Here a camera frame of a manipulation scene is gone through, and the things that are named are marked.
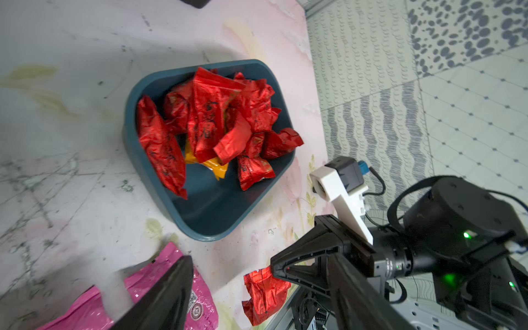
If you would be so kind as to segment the dark teal storage box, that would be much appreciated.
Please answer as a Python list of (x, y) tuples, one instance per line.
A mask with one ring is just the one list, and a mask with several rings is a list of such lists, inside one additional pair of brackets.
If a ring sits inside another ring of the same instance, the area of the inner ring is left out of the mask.
[(291, 166), (295, 152), (270, 161), (276, 176), (242, 191), (237, 165), (232, 165), (224, 180), (217, 181), (210, 170), (190, 164), (186, 168), (187, 199), (178, 197), (164, 187), (140, 144), (136, 128), (136, 106), (147, 95), (161, 105), (169, 89), (190, 79), (197, 67), (158, 71), (139, 80), (131, 90), (125, 105), (122, 140), (125, 151), (155, 205), (188, 237), (197, 241), (218, 241), (228, 236), (257, 206), (265, 194)]

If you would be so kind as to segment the yellow tea bag in box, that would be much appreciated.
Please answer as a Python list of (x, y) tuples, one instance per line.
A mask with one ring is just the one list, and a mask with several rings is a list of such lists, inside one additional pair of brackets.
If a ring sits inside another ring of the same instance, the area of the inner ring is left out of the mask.
[[(186, 164), (199, 164), (197, 158), (194, 156), (190, 142), (187, 140), (185, 145), (185, 163)], [(201, 165), (211, 170), (217, 181), (224, 179), (228, 170), (229, 164), (221, 164), (219, 158), (209, 159)]]

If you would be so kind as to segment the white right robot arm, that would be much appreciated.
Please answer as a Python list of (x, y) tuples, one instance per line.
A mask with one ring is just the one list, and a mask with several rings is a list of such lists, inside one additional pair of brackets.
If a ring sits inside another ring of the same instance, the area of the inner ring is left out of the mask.
[(527, 231), (501, 192), (455, 176), (422, 180), (423, 196), (403, 215), (396, 199), (388, 224), (361, 238), (332, 215), (271, 260), (273, 275), (342, 300), (346, 280), (329, 282), (330, 259), (341, 261), (373, 298), (389, 300), (389, 281), (431, 274), (438, 304), (477, 329), (527, 328), (527, 271), (512, 255), (527, 251)]

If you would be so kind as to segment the long red tea bag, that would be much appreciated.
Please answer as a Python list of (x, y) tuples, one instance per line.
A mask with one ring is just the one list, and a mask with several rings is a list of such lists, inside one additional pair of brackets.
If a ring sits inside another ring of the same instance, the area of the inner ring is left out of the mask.
[(184, 188), (186, 163), (176, 137), (172, 135), (156, 104), (147, 95), (137, 103), (136, 126), (140, 144), (165, 188), (187, 199)]

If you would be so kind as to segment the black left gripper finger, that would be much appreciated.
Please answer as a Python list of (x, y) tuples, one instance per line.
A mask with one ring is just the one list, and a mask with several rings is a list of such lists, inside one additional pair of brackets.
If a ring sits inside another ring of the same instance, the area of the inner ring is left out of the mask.
[(183, 329), (193, 283), (190, 256), (180, 258), (113, 329)]

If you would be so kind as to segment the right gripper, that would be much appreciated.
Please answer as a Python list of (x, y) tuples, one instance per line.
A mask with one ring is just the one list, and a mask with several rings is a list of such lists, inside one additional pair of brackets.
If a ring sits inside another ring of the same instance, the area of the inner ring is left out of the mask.
[(330, 294), (339, 329), (412, 329), (373, 288), (384, 289), (389, 280), (412, 274), (410, 241), (385, 226), (369, 230), (369, 243), (330, 214), (317, 216), (315, 225), (271, 258), (273, 276)]

